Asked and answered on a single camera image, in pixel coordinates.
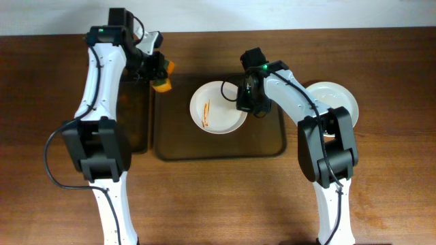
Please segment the orange green sponge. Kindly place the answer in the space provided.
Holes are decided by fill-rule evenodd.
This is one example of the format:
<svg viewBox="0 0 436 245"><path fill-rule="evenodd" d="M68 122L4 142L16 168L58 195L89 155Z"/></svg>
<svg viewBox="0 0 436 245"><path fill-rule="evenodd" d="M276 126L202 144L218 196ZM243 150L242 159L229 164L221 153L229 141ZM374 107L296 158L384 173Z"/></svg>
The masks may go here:
<svg viewBox="0 0 436 245"><path fill-rule="evenodd" d="M173 73L175 64L172 61L164 60L159 66L156 77L152 80L151 86L157 93L165 93L172 89L170 75Z"/></svg>

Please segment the white plate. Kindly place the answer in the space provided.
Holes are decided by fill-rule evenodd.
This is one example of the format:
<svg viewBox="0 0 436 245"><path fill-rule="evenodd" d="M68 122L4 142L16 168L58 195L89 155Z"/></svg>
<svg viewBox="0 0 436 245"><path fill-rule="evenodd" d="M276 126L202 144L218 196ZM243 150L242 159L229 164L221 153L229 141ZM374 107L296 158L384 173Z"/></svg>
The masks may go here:
<svg viewBox="0 0 436 245"><path fill-rule="evenodd" d="M308 86L307 91L331 108L344 107L351 116L352 127L356 126L359 116L358 103L344 86L334 82L316 82Z"/></svg>
<svg viewBox="0 0 436 245"><path fill-rule="evenodd" d="M228 101L236 97L238 87L222 81L202 85L191 97L189 111L194 123L201 130L212 134L226 134L237 130L246 120L247 113L237 110L236 103Z"/></svg>

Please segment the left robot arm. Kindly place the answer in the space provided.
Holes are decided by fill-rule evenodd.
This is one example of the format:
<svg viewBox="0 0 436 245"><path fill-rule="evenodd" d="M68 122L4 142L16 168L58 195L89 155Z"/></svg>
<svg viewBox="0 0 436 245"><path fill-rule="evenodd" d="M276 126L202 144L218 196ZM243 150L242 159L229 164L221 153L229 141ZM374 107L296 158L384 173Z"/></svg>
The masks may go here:
<svg viewBox="0 0 436 245"><path fill-rule="evenodd" d="M158 51L159 31L135 38L138 21L123 7L109 10L108 23L90 28L85 38L89 69L79 108L60 132L75 169L95 196L105 244L138 244L127 198L131 149L117 124L116 107L124 73L152 82L159 92L171 89L174 63Z"/></svg>

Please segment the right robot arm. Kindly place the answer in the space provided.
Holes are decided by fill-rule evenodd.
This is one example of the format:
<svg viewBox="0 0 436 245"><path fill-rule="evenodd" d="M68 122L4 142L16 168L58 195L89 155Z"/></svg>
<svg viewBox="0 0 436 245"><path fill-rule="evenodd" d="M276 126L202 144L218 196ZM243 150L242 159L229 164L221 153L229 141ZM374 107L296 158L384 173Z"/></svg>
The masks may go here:
<svg viewBox="0 0 436 245"><path fill-rule="evenodd" d="M260 48L245 51L240 61L245 80L238 87L237 110L261 117L276 103L297 126L298 164L317 200L316 242L355 244L349 190L358 151L350 113L316 99L283 61L267 61Z"/></svg>

